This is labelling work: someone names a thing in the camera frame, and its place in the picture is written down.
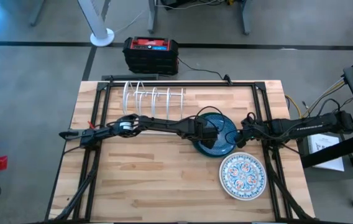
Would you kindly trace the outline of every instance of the blue and white plate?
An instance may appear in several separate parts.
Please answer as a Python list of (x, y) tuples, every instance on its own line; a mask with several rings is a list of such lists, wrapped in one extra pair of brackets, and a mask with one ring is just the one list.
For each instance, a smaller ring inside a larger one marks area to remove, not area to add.
[(266, 172), (254, 156), (236, 152), (227, 156), (219, 168), (225, 191), (238, 200), (253, 200), (266, 187)]

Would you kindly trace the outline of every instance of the yellow cable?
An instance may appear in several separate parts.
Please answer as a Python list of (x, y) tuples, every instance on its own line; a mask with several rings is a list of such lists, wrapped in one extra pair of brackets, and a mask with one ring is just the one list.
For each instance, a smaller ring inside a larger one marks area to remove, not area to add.
[[(321, 95), (321, 96), (319, 97), (319, 99), (322, 98), (324, 95), (327, 95), (328, 93), (334, 91), (336, 88), (339, 88), (339, 87), (341, 87), (341, 86), (343, 86), (343, 85), (345, 85), (345, 81), (344, 81), (344, 80), (341, 81), (341, 82), (339, 82), (339, 83), (337, 83), (337, 84), (336, 84), (334, 87), (332, 87), (329, 91), (327, 91), (327, 92), (325, 92), (323, 95)], [(303, 118), (307, 113), (309, 113), (309, 110), (310, 110), (310, 109), (311, 109), (311, 108), (308, 108), (308, 109), (305, 111), (305, 113), (304, 113), (302, 116), (300, 116), (300, 118)]]
[(295, 106), (297, 112), (298, 112), (298, 117), (300, 118), (301, 117), (301, 110), (300, 108), (298, 107), (298, 105), (294, 102), (293, 98), (291, 98), (290, 96), (288, 95), (285, 95)]

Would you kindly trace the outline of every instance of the blue bowl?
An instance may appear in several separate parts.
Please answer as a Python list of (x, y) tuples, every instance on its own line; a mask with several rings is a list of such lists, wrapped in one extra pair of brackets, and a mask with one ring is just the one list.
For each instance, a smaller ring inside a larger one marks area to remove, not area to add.
[[(236, 146), (236, 144), (230, 144), (227, 142), (235, 142), (234, 137), (237, 136), (236, 125), (234, 125), (234, 123), (227, 116), (223, 115), (225, 120), (224, 125), (222, 115), (219, 113), (205, 113), (200, 116), (214, 123), (218, 130), (221, 130), (222, 127), (223, 129), (219, 132), (218, 140), (215, 142), (212, 149), (203, 146), (200, 141), (193, 142), (194, 147), (199, 152), (209, 157), (222, 157), (228, 155)], [(210, 122), (207, 122), (206, 127), (213, 127), (213, 125)], [(229, 133), (226, 141), (225, 135), (230, 131), (236, 132)]]

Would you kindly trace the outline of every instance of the plate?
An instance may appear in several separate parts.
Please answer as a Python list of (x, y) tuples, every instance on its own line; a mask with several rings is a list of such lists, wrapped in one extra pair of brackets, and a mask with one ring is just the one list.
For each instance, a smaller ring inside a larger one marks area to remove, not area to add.
[(257, 158), (245, 152), (228, 155), (219, 168), (225, 191), (238, 200), (253, 200), (266, 187), (266, 172)]
[[(194, 147), (201, 153), (210, 157), (222, 157), (229, 154), (236, 146), (236, 144), (229, 144), (225, 140), (225, 135), (230, 132), (236, 130), (236, 125), (234, 125), (233, 121), (231, 121), (227, 116), (223, 115), (225, 119), (222, 118), (222, 115), (219, 113), (205, 113), (200, 115), (203, 118), (208, 119), (218, 129), (223, 129), (218, 134), (218, 140), (215, 142), (214, 147), (209, 149), (202, 145), (199, 141), (193, 143)], [(213, 127), (210, 122), (207, 122), (206, 127)], [(237, 135), (236, 132), (232, 132), (227, 135), (227, 140), (229, 142), (234, 142), (234, 137)]]

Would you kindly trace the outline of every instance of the black frame rail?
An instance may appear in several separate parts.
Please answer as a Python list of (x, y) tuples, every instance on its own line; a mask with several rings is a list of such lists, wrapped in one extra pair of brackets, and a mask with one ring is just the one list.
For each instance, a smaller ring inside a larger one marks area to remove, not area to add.
[[(103, 110), (102, 110), (102, 116), (101, 116), (101, 122), (100, 122), (100, 125), (104, 126), (105, 122), (106, 122), (106, 112), (108, 110), (111, 87), (123, 87), (124, 84), (125, 84), (125, 82), (113, 82), (113, 80), (110, 80), (110, 82), (99, 82), (98, 83), (97, 89), (96, 89), (95, 100), (94, 100), (93, 112), (91, 115), (91, 123), (93, 125), (96, 124), (96, 117), (97, 117), (97, 113), (98, 113), (101, 93), (103, 91), (105, 91)], [(228, 84), (228, 82), (145, 82), (145, 86), (147, 86), (147, 87), (149, 87), (149, 86), (168, 86), (168, 87), (170, 87), (170, 86), (230, 86), (230, 85)], [(264, 101), (264, 107), (265, 107), (264, 109), (265, 109), (265, 113), (266, 113), (266, 119), (267, 120), (272, 119), (265, 82), (234, 82), (233, 86), (241, 86), (241, 87), (244, 86), (244, 87), (250, 87), (252, 89), (252, 94), (253, 94), (253, 98), (254, 98), (255, 113), (257, 114), (259, 121), (262, 121), (262, 113), (261, 113), (260, 101), (259, 101), (259, 95), (258, 95), (258, 91), (260, 91), (262, 98), (263, 98), (263, 101)], [(79, 196), (76, 199), (76, 203), (74, 203), (73, 207), (69, 208), (69, 211), (66, 214), (67, 216), (62, 217), (62, 219), (49, 220), (48, 217), (50, 215), (50, 209), (52, 206), (53, 196), (55, 194), (55, 188), (57, 185), (58, 176), (59, 176), (60, 168), (62, 165), (62, 159), (61, 159), (61, 161), (59, 163), (57, 178), (55, 179), (55, 183), (54, 183), (53, 190), (52, 190), (51, 199), (48, 204), (47, 214), (45, 216), (44, 222), (41, 222), (41, 223), (90, 223), (92, 206), (93, 206), (93, 199), (94, 199), (94, 191), (95, 191), (95, 185), (96, 185), (96, 174), (98, 171), (99, 158), (101, 155), (101, 144), (102, 144), (102, 142), (100, 141), (97, 143), (97, 145), (95, 145), (95, 147), (93, 147), (92, 149), (86, 149), (86, 151), (85, 151), (83, 165), (81, 167), (80, 181), (79, 181), (79, 185), (78, 185), (79, 189), (78, 189), (76, 195), (73, 197), (73, 198), (75, 198), (76, 196)], [(297, 204), (297, 202), (294, 200), (294, 198), (291, 196), (291, 194), (288, 192), (288, 190), (285, 186), (286, 181), (285, 181), (285, 176), (283, 173), (282, 160), (281, 160), (279, 151), (272, 147), (272, 141), (265, 141), (265, 140), (262, 140), (262, 150), (264, 153), (265, 168), (266, 168), (266, 173), (267, 173), (267, 177), (268, 177), (267, 178), (268, 179), (268, 186), (269, 186), (269, 191), (270, 191), (270, 198), (272, 200), (272, 208), (273, 208), (273, 213), (274, 213), (274, 217), (275, 217), (275, 222), (279, 222), (279, 223), (282, 222), (282, 223), (330, 223), (330, 224), (333, 223), (333, 224), (337, 224), (336, 222), (322, 222), (322, 221), (317, 220), (315, 218), (311, 218), (307, 214), (305, 214), (304, 211), (302, 210), (302, 208)], [(91, 151), (94, 151), (94, 162), (93, 162), (93, 166), (92, 166), (90, 172), (87, 174), (88, 162), (89, 162), (89, 157), (90, 157)], [(275, 160), (277, 174), (273, 170), (271, 158), (273, 160)], [(86, 184), (87, 180), (89, 180), (88, 200), (87, 200), (87, 204), (86, 204), (84, 218), (80, 218), (80, 216), (81, 216), (80, 215), (81, 196), (83, 195), (84, 191), (88, 188), (88, 185)], [(282, 193), (286, 217), (281, 217), (281, 215), (280, 215), (280, 208), (278, 205), (278, 198), (277, 198), (275, 185), (279, 188), (279, 190)], [(291, 211), (292, 207), (295, 208), (294, 211), (296, 212), (299, 219), (293, 218), (292, 211)], [(72, 219), (67, 219), (71, 210), (74, 211)]]

